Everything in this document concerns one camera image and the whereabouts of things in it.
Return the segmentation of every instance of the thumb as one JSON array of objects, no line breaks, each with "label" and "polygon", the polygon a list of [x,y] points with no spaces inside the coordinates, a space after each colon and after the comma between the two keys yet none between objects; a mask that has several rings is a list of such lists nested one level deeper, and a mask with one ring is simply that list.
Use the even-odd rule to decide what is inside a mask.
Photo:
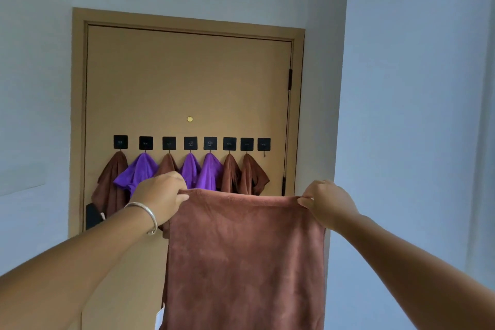
[{"label": "thumb", "polygon": [[311,198],[300,197],[298,198],[298,204],[300,204],[304,208],[312,210],[314,206],[314,201]]},{"label": "thumb", "polygon": [[189,194],[178,194],[175,198],[175,204],[179,207],[182,202],[187,200],[189,200]]}]

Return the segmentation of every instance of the bracelet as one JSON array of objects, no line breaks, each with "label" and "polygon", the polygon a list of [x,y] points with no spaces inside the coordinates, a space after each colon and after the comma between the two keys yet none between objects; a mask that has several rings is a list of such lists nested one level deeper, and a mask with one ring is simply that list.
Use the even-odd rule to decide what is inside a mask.
[{"label": "bracelet", "polygon": [[154,235],[156,230],[158,229],[158,223],[156,221],[156,218],[153,214],[153,212],[150,210],[150,208],[146,205],[143,205],[141,202],[129,202],[126,206],[124,206],[124,208],[128,207],[128,206],[137,206],[138,208],[142,208],[144,211],[146,211],[153,219],[153,224],[154,224],[154,227],[151,231],[148,231],[148,235]]}]

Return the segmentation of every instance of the towel label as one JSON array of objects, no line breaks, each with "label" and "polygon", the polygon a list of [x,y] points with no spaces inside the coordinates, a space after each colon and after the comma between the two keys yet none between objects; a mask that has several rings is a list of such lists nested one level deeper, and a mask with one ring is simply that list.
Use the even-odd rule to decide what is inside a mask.
[{"label": "towel label", "polygon": [[165,304],[163,305],[163,308],[161,308],[160,311],[156,314],[155,330],[160,330],[161,324],[163,324],[164,314],[165,314]]}]

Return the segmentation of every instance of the person's right arm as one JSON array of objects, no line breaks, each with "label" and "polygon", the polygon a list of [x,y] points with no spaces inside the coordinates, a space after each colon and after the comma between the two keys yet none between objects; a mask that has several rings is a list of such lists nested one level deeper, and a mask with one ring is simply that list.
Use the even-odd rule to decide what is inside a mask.
[{"label": "person's right arm", "polygon": [[344,189],[315,181],[299,203],[355,247],[418,329],[495,328],[493,291],[359,214]]}]

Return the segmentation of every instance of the door frame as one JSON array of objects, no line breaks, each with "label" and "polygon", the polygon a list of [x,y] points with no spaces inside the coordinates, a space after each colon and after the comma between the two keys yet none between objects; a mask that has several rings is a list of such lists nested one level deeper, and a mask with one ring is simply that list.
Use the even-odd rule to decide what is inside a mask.
[{"label": "door frame", "polygon": [[113,26],[229,37],[273,39],[292,43],[292,89],[286,143],[286,194],[294,195],[305,29],[239,22],[166,17],[108,10],[72,9],[71,133],[69,167],[69,237],[83,231],[86,65],[88,26]]}]

